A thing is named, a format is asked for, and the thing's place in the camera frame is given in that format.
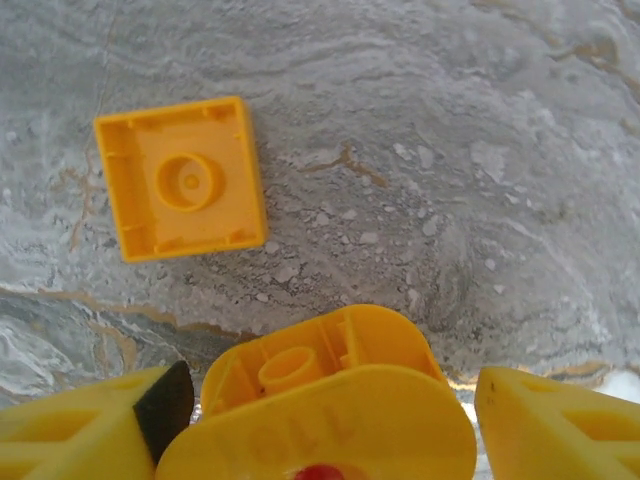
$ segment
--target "stone floor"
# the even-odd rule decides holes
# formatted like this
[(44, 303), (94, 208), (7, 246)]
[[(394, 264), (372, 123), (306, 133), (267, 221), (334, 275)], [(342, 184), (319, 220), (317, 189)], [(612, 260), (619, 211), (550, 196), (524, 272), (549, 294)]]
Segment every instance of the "stone floor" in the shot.
[[(482, 365), (640, 365), (637, 0), (5, 0), (0, 26), (3, 404), (176, 358), (200, 378), (366, 302), (463, 401)], [(123, 263), (92, 119), (229, 94), (269, 242)]]

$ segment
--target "gray marble floor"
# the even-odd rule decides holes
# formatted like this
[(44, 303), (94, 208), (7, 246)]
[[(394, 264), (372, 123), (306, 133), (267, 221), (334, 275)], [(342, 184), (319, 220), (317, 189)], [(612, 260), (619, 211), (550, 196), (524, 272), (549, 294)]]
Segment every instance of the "gray marble floor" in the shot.
[[(637, 0), (4, 0), (0, 26), (3, 404), (198, 377), (357, 302), (415, 321), (463, 396), (486, 364), (640, 364)], [(92, 119), (229, 94), (270, 241), (124, 264)]]

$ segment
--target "red button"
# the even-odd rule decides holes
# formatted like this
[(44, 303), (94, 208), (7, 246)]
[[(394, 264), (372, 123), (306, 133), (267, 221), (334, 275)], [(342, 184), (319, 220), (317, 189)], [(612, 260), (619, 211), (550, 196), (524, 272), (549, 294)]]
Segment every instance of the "red button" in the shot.
[(330, 465), (312, 465), (300, 470), (294, 480), (344, 480), (344, 476)]

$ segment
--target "yellow toy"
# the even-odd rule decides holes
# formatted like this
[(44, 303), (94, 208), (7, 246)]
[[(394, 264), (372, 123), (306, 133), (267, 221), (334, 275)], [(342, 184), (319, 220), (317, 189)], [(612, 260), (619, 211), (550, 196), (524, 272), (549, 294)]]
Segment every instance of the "yellow toy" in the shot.
[(98, 117), (94, 127), (125, 261), (266, 241), (251, 118), (239, 97)]
[(193, 398), (178, 362), (1, 410), (0, 479), (152, 480)]
[(422, 333), (354, 305), (223, 354), (157, 480), (467, 480), (473, 427)]
[(640, 405), (485, 368), (475, 406), (495, 480), (640, 478)]

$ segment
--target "yellow plastic casing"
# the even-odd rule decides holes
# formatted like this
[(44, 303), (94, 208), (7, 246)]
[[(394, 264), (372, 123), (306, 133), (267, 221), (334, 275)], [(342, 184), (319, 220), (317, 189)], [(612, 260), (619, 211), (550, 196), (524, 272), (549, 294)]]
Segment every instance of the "yellow plastic casing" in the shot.
[(265, 242), (253, 129), (241, 98), (103, 116), (94, 127), (125, 261)]
[(471, 479), (473, 428), (404, 316), (354, 305), (239, 345), (202, 387), (203, 418), (156, 480)]
[(167, 371), (151, 368), (0, 411), (0, 479), (153, 479), (134, 404)]
[(640, 405), (492, 367), (475, 406), (496, 480), (640, 478)]

